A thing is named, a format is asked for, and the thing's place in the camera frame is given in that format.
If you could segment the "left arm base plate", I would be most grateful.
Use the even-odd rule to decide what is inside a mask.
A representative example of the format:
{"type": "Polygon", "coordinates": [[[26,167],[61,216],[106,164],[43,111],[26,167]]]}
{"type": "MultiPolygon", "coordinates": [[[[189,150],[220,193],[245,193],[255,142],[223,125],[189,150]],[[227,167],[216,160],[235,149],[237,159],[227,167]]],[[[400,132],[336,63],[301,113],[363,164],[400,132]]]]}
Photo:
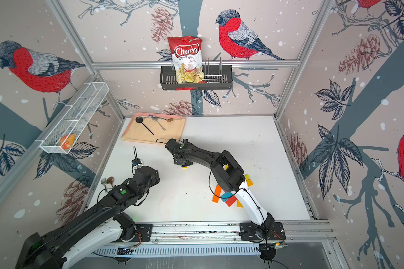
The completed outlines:
{"type": "Polygon", "coordinates": [[[136,223],[124,228],[117,243],[144,243],[149,242],[153,230],[153,224],[136,223]]]}

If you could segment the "amber long block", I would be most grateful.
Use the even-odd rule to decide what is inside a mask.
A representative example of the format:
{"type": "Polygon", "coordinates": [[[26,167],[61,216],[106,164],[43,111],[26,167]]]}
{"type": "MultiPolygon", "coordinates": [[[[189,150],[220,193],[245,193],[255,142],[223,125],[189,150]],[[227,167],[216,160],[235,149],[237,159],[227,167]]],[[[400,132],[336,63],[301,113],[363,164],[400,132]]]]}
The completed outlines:
{"type": "Polygon", "coordinates": [[[253,186],[254,184],[253,184],[252,180],[250,179],[250,176],[248,174],[245,174],[244,176],[245,176],[245,181],[246,181],[247,185],[249,187],[253,186]]]}

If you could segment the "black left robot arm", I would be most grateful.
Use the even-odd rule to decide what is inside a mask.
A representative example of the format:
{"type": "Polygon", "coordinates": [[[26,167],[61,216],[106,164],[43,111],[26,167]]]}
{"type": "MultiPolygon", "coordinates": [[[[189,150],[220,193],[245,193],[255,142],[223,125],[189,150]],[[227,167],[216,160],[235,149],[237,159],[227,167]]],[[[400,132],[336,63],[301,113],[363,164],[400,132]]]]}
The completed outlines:
{"type": "Polygon", "coordinates": [[[151,167],[136,169],[132,178],[116,185],[94,206],[71,222],[45,235],[34,233],[21,249],[18,269],[69,269],[106,244],[121,241],[149,241],[151,225],[137,226],[125,213],[141,204],[149,189],[160,182],[159,172],[151,167]]]}

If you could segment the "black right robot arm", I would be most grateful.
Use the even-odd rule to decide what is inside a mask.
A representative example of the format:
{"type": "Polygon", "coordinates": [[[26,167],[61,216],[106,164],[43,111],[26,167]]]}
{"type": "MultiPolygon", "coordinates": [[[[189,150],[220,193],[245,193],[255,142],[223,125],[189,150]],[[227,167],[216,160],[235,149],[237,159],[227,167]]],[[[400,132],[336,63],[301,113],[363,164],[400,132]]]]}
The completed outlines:
{"type": "Polygon", "coordinates": [[[172,154],[175,165],[189,167],[197,163],[209,168],[210,175],[217,184],[242,204],[255,228],[265,235],[273,231],[274,217],[254,197],[245,179],[244,170],[230,152],[208,151],[188,140],[175,139],[168,140],[165,148],[172,154]]]}

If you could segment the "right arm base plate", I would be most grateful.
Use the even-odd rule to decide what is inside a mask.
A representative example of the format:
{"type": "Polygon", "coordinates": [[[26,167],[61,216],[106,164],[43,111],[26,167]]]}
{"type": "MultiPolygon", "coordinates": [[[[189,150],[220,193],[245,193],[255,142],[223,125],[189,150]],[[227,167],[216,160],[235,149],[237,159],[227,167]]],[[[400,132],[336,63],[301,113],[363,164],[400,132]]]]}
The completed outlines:
{"type": "Polygon", "coordinates": [[[240,223],[239,226],[239,236],[242,241],[258,243],[262,241],[284,241],[286,239],[282,223],[269,224],[268,228],[252,222],[240,223]]]}

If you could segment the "orange block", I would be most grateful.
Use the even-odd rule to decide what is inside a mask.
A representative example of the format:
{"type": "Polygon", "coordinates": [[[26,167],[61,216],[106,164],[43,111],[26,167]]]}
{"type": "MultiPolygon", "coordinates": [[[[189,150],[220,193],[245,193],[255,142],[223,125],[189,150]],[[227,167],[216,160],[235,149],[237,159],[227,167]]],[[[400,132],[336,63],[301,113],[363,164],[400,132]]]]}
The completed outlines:
{"type": "Polygon", "coordinates": [[[222,188],[220,187],[220,185],[216,185],[212,202],[214,202],[216,204],[219,203],[219,201],[221,199],[221,194],[222,194],[222,188]]]}

